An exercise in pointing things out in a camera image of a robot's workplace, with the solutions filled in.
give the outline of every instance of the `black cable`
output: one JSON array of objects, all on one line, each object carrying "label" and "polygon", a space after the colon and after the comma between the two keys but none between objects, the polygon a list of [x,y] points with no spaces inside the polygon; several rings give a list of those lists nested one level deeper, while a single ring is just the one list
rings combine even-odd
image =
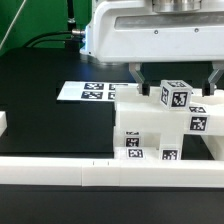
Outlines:
[{"label": "black cable", "polygon": [[63,42],[63,41],[66,41],[66,39],[44,39],[44,40],[39,40],[35,43],[33,43],[32,45],[30,45],[30,47],[35,47],[37,44],[40,44],[42,42]]},{"label": "black cable", "polygon": [[68,23],[67,23],[68,30],[72,30],[76,28],[73,0],[67,0],[67,7],[68,7]]},{"label": "black cable", "polygon": [[30,44],[32,44],[34,41],[44,38],[44,37],[49,37],[49,36],[58,36],[58,35],[65,35],[65,34],[70,34],[72,35],[72,31],[58,31],[58,32],[51,32],[51,33],[44,33],[39,36],[36,36],[32,39],[30,39],[28,42],[26,42],[23,47],[28,47]]},{"label": "black cable", "polygon": [[82,43],[82,39],[43,39],[33,43],[30,47],[35,47],[37,44],[42,42],[63,42],[63,41]]}]

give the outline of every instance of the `white cube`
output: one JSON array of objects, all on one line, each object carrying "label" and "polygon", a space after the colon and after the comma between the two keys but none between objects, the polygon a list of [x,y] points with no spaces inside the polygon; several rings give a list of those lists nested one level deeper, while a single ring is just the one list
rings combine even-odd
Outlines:
[{"label": "white cube", "polygon": [[182,80],[161,81],[160,103],[168,110],[187,110],[192,87]]}]

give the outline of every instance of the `black tabletop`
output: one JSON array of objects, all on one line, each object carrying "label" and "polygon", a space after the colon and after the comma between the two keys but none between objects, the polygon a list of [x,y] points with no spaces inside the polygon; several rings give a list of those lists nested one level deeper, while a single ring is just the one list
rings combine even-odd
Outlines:
[{"label": "black tabletop", "polygon": [[[211,64],[148,63],[142,72],[152,85],[184,79],[200,87]],[[0,58],[0,110],[7,111],[8,124],[1,155],[113,157],[114,104],[57,101],[65,81],[134,82],[127,64],[88,63],[63,49],[9,51]],[[208,156],[200,137],[184,138],[183,159]]]},{"label": "black tabletop", "polygon": [[[200,87],[211,64],[149,63],[142,70],[153,85],[184,79]],[[65,81],[133,79],[127,65],[90,64],[73,52],[9,51],[0,58],[0,110],[7,111],[8,122],[1,155],[113,156],[113,103],[58,103]],[[192,136],[184,138],[183,155],[209,157],[202,140]],[[1,224],[222,224],[223,206],[223,189],[0,185]]]}]

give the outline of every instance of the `stacked blocks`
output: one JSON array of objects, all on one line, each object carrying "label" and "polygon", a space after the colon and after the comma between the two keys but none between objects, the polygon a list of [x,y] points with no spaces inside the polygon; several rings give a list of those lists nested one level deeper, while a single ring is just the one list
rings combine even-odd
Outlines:
[{"label": "stacked blocks", "polygon": [[143,148],[154,147],[158,159],[180,160],[185,134],[224,136],[224,91],[202,97],[201,90],[192,90],[181,80],[162,80],[150,97],[117,88],[115,151],[123,147],[127,158],[141,159]]},{"label": "stacked blocks", "polygon": [[186,110],[192,87],[181,80],[162,80],[160,103],[168,110]]}]

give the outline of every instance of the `black and white pattern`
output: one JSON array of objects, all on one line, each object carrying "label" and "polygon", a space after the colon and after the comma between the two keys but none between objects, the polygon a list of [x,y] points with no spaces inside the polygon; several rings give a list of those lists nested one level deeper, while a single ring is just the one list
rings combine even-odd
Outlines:
[{"label": "black and white pattern", "polygon": [[180,81],[173,81],[173,82],[167,82],[172,87],[186,87],[182,82]]},{"label": "black and white pattern", "polygon": [[129,158],[144,158],[142,149],[128,149]]},{"label": "black and white pattern", "polygon": [[177,160],[178,150],[167,149],[163,150],[162,160]]},{"label": "black and white pattern", "polygon": [[204,107],[189,107],[189,109],[192,113],[206,113]]},{"label": "black and white pattern", "polygon": [[139,132],[126,131],[126,135],[139,135]]},{"label": "black and white pattern", "polygon": [[115,100],[115,92],[108,93],[108,100]]},{"label": "black and white pattern", "polygon": [[169,90],[163,87],[161,101],[166,105],[168,103],[168,97],[169,97]]},{"label": "black and white pattern", "polygon": [[84,91],[82,93],[82,99],[89,99],[89,100],[101,100],[103,97],[103,92],[88,92]]},{"label": "black and white pattern", "polygon": [[191,118],[190,130],[191,131],[205,131],[207,126],[208,117],[196,117]]},{"label": "black and white pattern", "polygon": [[172,107],[185,107],[187,103],[187,92],[174,92],[173,93],[173,100],[172,100]]},{"label": "black and white pattern", "polygon": [[126,138],[126,147],[139,147],[140,138]]},{"label": "black and white pattern", "polygon": [[115,91],[116,86],[128,86],[128,84],[109,84],[109,90]]},{"label": "black and white pattern", "polygon": [[84,89],[88,90],[103,90],[104,84],[103,83],[86,83]]}]

